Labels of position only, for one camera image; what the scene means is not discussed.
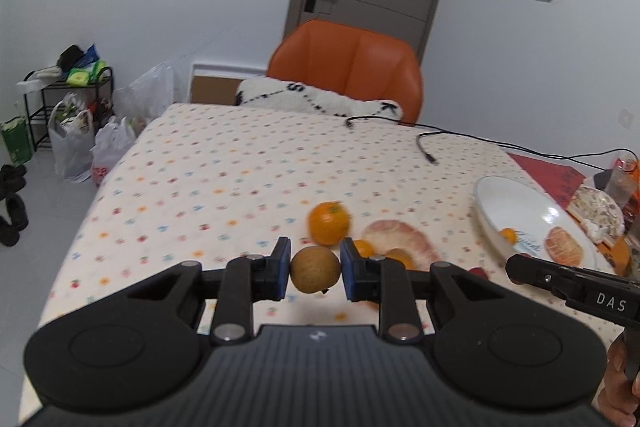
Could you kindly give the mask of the person right hand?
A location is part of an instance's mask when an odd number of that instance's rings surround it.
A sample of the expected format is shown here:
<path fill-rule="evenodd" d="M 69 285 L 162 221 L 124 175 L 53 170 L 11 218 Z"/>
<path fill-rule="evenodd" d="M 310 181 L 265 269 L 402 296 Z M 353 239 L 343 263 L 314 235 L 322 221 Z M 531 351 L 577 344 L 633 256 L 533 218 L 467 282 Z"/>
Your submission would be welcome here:
<path fill-rule="evenodd" d="M 639 377 L 630 381 L 625 374 L 627 348 L 620 334 L 608 348 L 608 365 L 598 394 L 598 409 L 613 425 L 634 427 L 638 418 Z"/>

